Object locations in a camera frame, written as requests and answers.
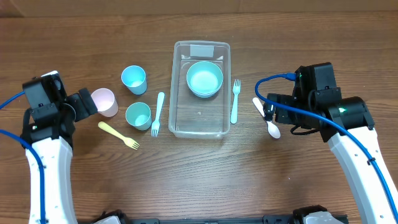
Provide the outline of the green plastic bowl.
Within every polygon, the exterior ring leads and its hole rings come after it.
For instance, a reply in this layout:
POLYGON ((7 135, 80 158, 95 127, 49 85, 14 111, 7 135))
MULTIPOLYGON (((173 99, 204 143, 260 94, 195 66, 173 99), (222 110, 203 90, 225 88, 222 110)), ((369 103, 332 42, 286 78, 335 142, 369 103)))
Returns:
POLYGON ((187 85, 194 95, 209 98, 217 93, 223 84, 223 72, 210 61, 194 63, 187 72, 187 85))

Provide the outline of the light blue plastic fork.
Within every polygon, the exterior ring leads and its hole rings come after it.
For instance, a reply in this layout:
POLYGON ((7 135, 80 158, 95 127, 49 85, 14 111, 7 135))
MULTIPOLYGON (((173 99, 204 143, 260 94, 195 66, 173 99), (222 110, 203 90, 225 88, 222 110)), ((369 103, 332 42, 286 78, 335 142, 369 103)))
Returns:
POLYGON ((159 92, 157 96, 157 106, 156 106, 156 113, 155 113, 155 120, 152 123, 151 126, 151 135, 152 137, 157 137, 159 133, 159 128, 160 128, 160 114, 162 111, 162 107, 164 104, 164 99, 165 99, 165 93, 164 92, 159 92))

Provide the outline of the green plastic cup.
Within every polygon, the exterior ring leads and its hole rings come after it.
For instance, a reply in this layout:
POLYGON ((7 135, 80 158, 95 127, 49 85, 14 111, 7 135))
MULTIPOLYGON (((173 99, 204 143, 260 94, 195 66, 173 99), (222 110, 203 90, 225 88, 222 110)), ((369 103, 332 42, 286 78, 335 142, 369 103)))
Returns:
POLYGON ((126 110, 126 121, 140 131, 149 129, 152 124, 149 106, 143 102, 131 104, 126 110))

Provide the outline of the pink plastic cup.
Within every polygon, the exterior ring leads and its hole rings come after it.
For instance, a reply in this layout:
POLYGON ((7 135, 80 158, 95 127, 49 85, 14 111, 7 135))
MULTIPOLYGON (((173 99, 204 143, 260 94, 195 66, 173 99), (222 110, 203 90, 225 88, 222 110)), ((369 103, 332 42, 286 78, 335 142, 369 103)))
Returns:
POLYGON ((111 90, 107 88, 97 89, 91 94, 91 97, 99 114, 105 117, 112 117, 117 114, 119 107, 111 90))

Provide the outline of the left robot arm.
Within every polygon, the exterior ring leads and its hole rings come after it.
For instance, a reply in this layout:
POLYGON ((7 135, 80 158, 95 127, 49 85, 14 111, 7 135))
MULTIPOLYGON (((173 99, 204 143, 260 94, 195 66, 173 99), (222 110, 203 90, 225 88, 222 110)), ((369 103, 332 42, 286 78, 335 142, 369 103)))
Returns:
POLYGON ((86 88, 68 95, 54 70, 24 83, 22 147, 30 168, 29 223, 76 223, 70 168, 75 123, 97 113, 86 88))

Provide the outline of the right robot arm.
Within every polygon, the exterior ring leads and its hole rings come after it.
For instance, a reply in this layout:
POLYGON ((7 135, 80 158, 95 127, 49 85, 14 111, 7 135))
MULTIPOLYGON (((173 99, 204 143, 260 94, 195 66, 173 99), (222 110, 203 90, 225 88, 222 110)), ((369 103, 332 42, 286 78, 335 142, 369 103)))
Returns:
POLYGON ((343 98, 330 62, 301 66, 282 78, 291 95, 262 96, 265 121, 291 124, 303 134, 320 133, 337 158, 364 223, 397 223, 397 188, 386 167, 371 113, 360 97, 343 98))

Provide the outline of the blue plastic cup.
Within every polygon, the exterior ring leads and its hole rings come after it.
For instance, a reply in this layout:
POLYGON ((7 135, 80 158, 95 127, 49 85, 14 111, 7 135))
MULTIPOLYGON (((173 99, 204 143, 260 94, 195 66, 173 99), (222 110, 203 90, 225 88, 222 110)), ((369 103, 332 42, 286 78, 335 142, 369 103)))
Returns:
POLYGON ((135 95, 142 95, 147 90, 146 72, 138 65, 126 67, 121 74, 121 81, 135 95))

